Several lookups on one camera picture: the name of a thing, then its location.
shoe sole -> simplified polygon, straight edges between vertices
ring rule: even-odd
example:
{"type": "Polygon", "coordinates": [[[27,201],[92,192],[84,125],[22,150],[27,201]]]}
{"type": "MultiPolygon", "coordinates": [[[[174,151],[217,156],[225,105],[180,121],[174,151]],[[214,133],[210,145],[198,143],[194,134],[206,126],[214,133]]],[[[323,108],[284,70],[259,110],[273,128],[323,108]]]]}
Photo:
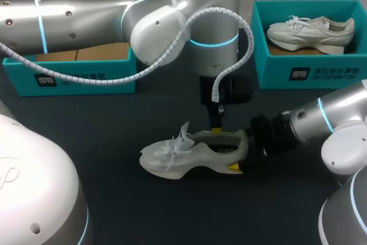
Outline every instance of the shoe sole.
{"type": "MultiPolygon", "coordinates": [[[[202,166],[206,166],[209,169],[214,170],[215,172],[218,173],[225,173],[225,174],[243,174],[243,172],[241,171],[235,171],[235,170],[231,170],[230,168],[228,168],[227,166],[224,165],[202,165],[202,166]]],[[[188,169],[185,172],[155,172],[153,170],[144,168],[142,166],[143,169],[145,169],[147,172],[156,175],[158,177],[162,177],[162,178],[166,178],[166,179],[172,179],[172,180],[178,180],[181,179],[187,172],[189,172],[190,170],[192,170],[193,168],[196,168],[198,166],[193,166],[192,168],[188,169]]]]}
{"type": "Polygon", "coordinates": [[[344,47],[342,46],[331,46],[331,45],[322,45],[322,44],[314,44],[314,45],[304,45],[304,44],[288,44],[280,41],[273,40],[272,38],[268,37],[271,42],[275,45],[289,51],[296,51],[300,48],[304,47],[313,47],[321,51],[325,54],[330,55],[342,55],[344,54],[344,47]]]}

white sneaker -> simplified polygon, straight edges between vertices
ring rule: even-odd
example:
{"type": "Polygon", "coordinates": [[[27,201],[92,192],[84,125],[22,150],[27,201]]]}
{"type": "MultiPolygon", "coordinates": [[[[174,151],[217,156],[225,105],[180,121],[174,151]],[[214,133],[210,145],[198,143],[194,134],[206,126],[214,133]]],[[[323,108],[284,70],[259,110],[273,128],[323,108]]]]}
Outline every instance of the white sneaker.
{"type": "Polygon", "coordinates": [[[354,36],[354,20],[334,22],[326,17],[298,18],[270,25],[268,38],[286,50],[313,47],[326,54],[343,54],[354,36]]]}
{"type": "Polygon", "coordinates": [[[156,176],[168,179],[180,179],[196,166],[206,166],[219,173],[242,173],[229,166],[247,155],[248,138],[243,130],[220,134],[201,131],[188,138],[188,126],[189,122],[186,122],[176,139],[144,148],[139,160],[141,166],[156,176]]]}

white spiral cable wrap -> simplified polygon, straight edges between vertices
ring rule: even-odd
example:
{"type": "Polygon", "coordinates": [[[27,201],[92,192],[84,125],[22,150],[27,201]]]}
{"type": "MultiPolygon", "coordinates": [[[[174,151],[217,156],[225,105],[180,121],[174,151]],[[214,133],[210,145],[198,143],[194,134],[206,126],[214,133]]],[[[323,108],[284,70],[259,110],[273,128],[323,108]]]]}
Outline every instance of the white spiral cable wrap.
{"type": "MultiPolygon", "coordinates": [[[[190,26],[194,23],[195,20],[199,19],[202,15],[205,14],[210,14],[210,13],[221,13],[221,14],[226,14],[230,17],[232,17],[234,20],[238,21],[241,26],[243,26],[247,37],[248,37],[248,49],[247,52],[245,54],[245,56],[240,59],[236,64],[232,65],[231,67],[227,68],[226,70],[224,70],[223,72],[221,72],[217,78],[214,81],[214,85],[213,85],[213,89],[212,89],[212,101],[213,102],[219,102],[219,84],[220,81],[223,79],[223,77],[225,77],[227,74],[233,72],[234,70],[238,69],[240,66],[242,66],[243,64],[246,63],[246,61],[250,58],[252,51],[253,51],[253,34],[251,31],[251,28],[248,26],[247,22],[240,17],[238,14],[236,14],[233,11],[230,11],[228,9],[225,8],[219,8],[219,7],[211,7],[211,8],[206,8],[204,10],[198,11],[197,13],[195,13],[193,16],[191,16],[188,19],[187,24],[190,26]]],[[[8,56],[10,56],[11,58],[19,61],[20,63],[23,63],[25,66],[39,71],[41,73],[44,73],[46,75],[49,76],[53,76],[56,77],[58,79],[62,79],[62,80],[67,80],[67,81],[72,81],[74,83],[81,83],[81,84],[90,84],[90,85],[115,85],[115,84],[123,84],[123,83],[128,83],[134,80],[138,80],[141,77],[144,77],[146,75],[148,75],[149,73],[151,73],[152,71],[156,70],[161,63],[170,55],[170,53],[173,51],[173,49],[176,47],[176,45],[178,44],[178,42],[183,39],[182,35],[183,35],[183,30],[180,30],[178,35],[176,36],[176,38],[174,39],[174,41],[171,43],[171,45],[168,47],[168,49],[164,52],[164,54],[155,62],[153,63],[151,66],[149,66],[148,68],[146,68],[143,71],[140,71],[130,77],[123,77],[121,79],[113,79],[113,80],[94,80],[94,79],[85,79],[82,77],[74,77],[74,76],[69,76],[69,75],[65,75],[65,74],[61,74],[52,70],[48,70],[40,65],[37,65],[36,63],[27,60],[26,58],[18,55],[17,53],[15,53],[13,50],[9,49],[7,46],[3,45],[3,43],[0,42],[0,50],[5,52],[8,56]]]]}

cardboard box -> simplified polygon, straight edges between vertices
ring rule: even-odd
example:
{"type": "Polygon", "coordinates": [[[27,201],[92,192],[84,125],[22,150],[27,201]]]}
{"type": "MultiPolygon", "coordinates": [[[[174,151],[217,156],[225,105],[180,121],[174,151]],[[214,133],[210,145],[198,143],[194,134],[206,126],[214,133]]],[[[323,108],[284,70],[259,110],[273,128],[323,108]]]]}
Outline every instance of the cardboard box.
{"type": "MultiPolygon", "coordinates": [[[[114,43],[78,51],[25,56],[47,69],[86,79],[119,79],[136,73],[136,58],[129,44],[114,43]]],[[[135,82],[87,85],[56,79],[34,71],[14,59],[3,66],[19,96],[125,94],[135,92],[135,82]]]]}
{"type": "Polygon", "coordinates": [[[251,29],[261,88],[342,88],[367,79],[367,14],[358,0],[256,1],[251,29]],[[325,55],[315,49],[280,50],[268,43],[266,31],[273,23],[289,20],[289,15],[325,16],[339,22],[353,17],[353,41],[344,55],[325,55]]]}

logo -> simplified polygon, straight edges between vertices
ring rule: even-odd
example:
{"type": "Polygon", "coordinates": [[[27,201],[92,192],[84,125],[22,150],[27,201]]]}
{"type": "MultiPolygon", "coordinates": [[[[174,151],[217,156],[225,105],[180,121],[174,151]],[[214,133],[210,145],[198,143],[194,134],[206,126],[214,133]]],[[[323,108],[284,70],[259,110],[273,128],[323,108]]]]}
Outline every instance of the logo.
{"type": "Polygon", "coordinates": [[[0,158],[0,190],[18,179],[21,172],[19,163],[20,160],[13,157],[0,158]]]}
{"type": "Polygon", "coordinates": [[[310,67],[293,67],[289,80],[307,80],[310,73],[310,67]]]}
{"type": "Polygon", "coordinates": [[[40,87],[55,87],[57,83],[54,77],[48,76],[46,74],[34,74],[38,86],[40,87]]]}

